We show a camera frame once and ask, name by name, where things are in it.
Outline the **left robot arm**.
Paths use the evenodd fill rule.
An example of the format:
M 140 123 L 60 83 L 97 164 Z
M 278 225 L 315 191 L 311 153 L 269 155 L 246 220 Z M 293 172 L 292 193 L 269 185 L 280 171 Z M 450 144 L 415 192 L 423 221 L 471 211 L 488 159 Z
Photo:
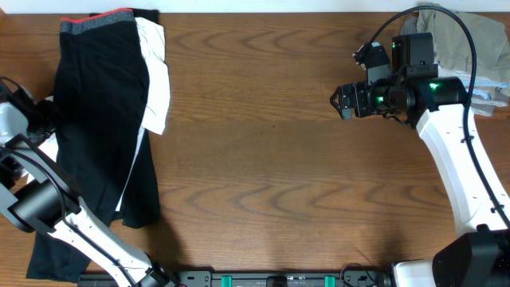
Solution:
M 127 244 L 88 208 L 77 188 L 38 146 L 53 133 L 44 105 L 1 79 L 1 214 L 19 230 L 64 242 L 103 269 L 79 286 L 177 286 L 142 250 Z

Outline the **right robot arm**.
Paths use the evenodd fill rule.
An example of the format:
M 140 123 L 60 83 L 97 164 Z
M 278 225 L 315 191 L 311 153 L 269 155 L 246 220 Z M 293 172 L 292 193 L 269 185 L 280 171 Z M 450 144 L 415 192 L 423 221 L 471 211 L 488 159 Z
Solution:
M 394 263 L 377 286 L 506 286 L 509 283 L 509 197 L 478 135 L 457 77 L 440 77 L 430 33 L 397 36 L 390 51 L 363 45 L 355 60 L 363 81 L 338 87 L 339 115 L 398 119 L 429 149 L 453 211 L 456 239 L 431 259 Z

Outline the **black leggings grey red waistband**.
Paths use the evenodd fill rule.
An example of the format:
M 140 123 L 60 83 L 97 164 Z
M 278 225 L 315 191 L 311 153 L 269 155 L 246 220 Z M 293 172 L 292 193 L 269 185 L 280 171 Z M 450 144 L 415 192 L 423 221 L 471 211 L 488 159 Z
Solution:
M 53 101 L 57 165 L 105 225 L 128 181 L 147 103 L 149 74 L 133 10 L 64 19 Z

